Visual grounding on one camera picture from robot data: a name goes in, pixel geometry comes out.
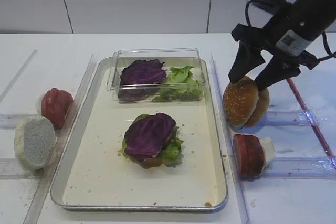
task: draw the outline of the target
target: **barcode label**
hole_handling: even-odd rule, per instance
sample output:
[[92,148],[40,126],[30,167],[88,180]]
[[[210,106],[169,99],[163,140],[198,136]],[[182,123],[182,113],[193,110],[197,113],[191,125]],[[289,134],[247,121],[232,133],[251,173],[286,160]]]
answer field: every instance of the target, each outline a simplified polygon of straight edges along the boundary
[[292,45],[292,43],[295,41],[295,39],[293,37],[291,37],[290,35],[286,35],[285,38],[283,38],[282,42],[285,43],[287,46],[290,47],[290,45]]
[[292,55],[298,56],[302,53],[309,45],[310,41],[303,39],[297,35],[294,31],[289,30],[283,35],[283,37],[276,43],[276,46],[282,51]]

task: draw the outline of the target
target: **plastic container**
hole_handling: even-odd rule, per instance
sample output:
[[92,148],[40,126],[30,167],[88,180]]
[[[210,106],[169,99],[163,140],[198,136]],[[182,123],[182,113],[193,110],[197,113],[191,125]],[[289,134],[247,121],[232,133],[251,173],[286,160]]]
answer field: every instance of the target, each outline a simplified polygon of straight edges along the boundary
[[[191,66],[188,79],[182,83],[121,84],[122,71],[136,60],[159,59],[167,78],[171,68]],[[197,101],[204,97],[204,70],[196,48],[121,50],[113,54],[113,63],[107,89],[114,93],[113,98],[122,103],[128,102],[169,102]]]

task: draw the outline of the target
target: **white tray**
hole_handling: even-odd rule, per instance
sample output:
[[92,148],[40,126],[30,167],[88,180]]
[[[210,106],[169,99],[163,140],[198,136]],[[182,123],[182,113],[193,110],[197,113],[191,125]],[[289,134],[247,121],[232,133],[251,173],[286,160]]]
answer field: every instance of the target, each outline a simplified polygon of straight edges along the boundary
[[[205,62],[206,89],[197,102],[118,103],[107,90],[112,58],[102,60],[52,182],[50,196],[67,210],[214,211],[227,184]],[[140,114],[163,112],[180,127],[183,163],[144,169],[118,155]]]

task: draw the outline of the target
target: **purple cabbage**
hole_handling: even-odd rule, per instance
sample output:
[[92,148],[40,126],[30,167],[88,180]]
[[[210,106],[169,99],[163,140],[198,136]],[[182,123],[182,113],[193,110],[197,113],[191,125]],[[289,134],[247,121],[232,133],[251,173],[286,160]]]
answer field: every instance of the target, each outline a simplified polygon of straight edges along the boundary
[[139,119],[125,132],[124,152],[139,162],[156,158],[163,147],[168,146],[176,122],[169,115],[157,113]]
[[[162,83],[167,74],[162,70],[163,64],[158,59],[136,60],[122,70],[120,85],[140,85]],[[140,101],[149,95],[155,94],[154,88],[122,89],[119,91],[119,99],[122,101]]]

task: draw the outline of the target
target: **red rod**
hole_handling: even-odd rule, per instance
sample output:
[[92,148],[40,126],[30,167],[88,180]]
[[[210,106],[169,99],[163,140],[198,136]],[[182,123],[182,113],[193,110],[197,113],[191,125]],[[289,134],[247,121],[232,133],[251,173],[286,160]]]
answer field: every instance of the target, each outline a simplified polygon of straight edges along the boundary
[[[297,88],[295,87],[295,84],[293,83],[292,79],[288,78],[286,79],[287,82],[288,82],[288,85],[290,86],[292,92],[294,93],[295,97],[296,97],[296,100],[299,102],[301,108],[303,110],[308,110],[305,102],[303,101],[299,91],[297,90]],[[314,130],[315,132],[315,135],[317,136],[317,138],[319,139],[324,151],[326,152],[326,155],[331,157],[332,158],[332,163],[333,163],[333,166],[334,168],[336,169],[336,165],[335,165],[335,162],[334,162],[334,159],[335,159],[335,156],[332,152],[332,150],[330,149],[330,146],[329,144],[327,143],[327,141],[325,140],[322,132],[320,131],[320,128],[317,126],[317,125],[311,125],[312,129]]]

